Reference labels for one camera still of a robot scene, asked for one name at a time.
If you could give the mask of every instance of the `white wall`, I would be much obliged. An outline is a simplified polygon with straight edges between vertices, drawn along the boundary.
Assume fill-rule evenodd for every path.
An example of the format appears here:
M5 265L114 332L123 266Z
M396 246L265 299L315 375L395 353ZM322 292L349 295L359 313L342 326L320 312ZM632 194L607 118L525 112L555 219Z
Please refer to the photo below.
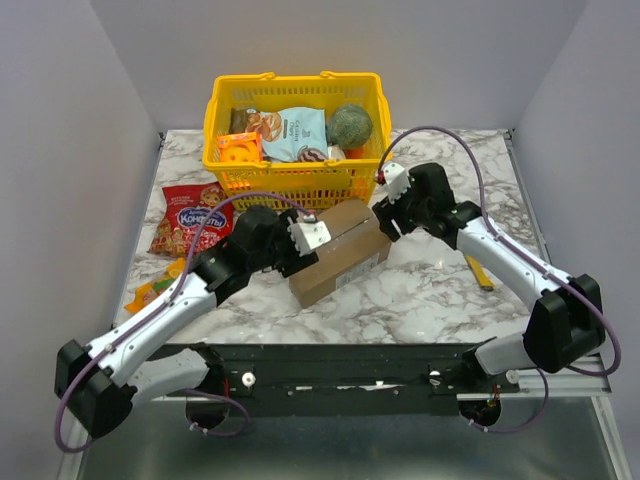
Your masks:
M48 479L55 355L107 329L158 136L84 0L0 16L0 478Z
M611 378L640 478L640 2L592 1L531 101L515 149L554 263L588 272L623 347Z
M202 127L218 75L374 71L397 126L513 127L585 0L91 0L152 118Z

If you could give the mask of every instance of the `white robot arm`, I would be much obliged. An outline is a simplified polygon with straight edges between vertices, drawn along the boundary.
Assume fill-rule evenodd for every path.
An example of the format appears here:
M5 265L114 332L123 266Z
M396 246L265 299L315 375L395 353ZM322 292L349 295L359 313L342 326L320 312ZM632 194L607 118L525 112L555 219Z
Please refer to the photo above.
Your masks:
M571 285L602 310L600 289L591 277L573 278L525 253L491 218L482 216L480 207L472 202L456 203L444 169L436 163L410 171L389 163L381 173L388 196L373 210L381 230L392 241L423 228L478 260L531 312L525 332L489 340L468 352L465 361L470 378L525 368L555 373L604 342L601 322L558 287L557 280Z
M274 268L284 277L315 263L314 250L330 241L324 222L298 221L295 210L277 215L250 207L228 237L199 254L162 295L126 323L81 346L75 340L58 352L55 392L63 398L89 366L67 406L92 438L116 428L134 405L197 388L216 366L194 346L147 361L172 336L244 288L251 274Z

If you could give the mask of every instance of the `snack bag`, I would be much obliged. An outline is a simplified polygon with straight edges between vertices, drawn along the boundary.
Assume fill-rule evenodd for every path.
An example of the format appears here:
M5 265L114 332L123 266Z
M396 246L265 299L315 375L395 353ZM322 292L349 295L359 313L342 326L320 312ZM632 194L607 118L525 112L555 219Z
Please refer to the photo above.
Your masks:
M124 306L125 310L130 313L138 313L153 302L180 276L184 270L185 263L184 258L179 258L167 267L166 272L163 273L162 276L154 278L150 283L145 283L136 288L136 297L133 302Z
M293 107L279 112L231 110L229 133L256 132L265 157L273 161L323 161L328 158L324 110Z
M219 183L175 185L162 189L167 201L164 218L158 225L149 252L179 257L189 252L198 227L212 207L226 198ZM202 230L195 253L213 247L233 230L233 206L222 207Z

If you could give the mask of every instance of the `black metal frame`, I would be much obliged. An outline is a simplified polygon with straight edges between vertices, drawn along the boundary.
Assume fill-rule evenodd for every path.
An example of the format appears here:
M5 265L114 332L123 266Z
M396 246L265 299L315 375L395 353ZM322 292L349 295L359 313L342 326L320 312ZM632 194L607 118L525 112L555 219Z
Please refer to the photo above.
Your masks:
M199 390L229 394L254 417L459 415L457 395L518 392L504 375L469 383L464 356L473 344L410 345L165 345L154 358L184 348L210 364ZM256 378L252 387L242 375ZM189 402L187 415L215 413L227 406Z

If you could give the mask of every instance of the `marble table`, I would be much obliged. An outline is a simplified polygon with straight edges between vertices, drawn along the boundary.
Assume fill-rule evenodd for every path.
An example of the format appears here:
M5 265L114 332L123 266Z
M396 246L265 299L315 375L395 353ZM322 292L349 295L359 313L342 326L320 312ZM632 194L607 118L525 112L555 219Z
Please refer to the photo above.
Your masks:
M514 238L537 252L502 133L461 134L482 166L490 214ZM162 187L215 180L202 166L202 147L201 131L167 133L123 304L133 299L137 286L160 274L171 261L147 253L164 214ZM472 165L454 140L438 133L418 133L397 147L394 158L407 167L426 161L442 164L458 201L478 202ZM378 189L371 203L383 196ZM171 342L479 342L522 330L528 319L518 298L493 280L494 292L481 290L460 252L416 232L394 244L386 262L304 310L277 273L254 275L248 288L186 327ZM129 317L121 308L114 324L120 325Z

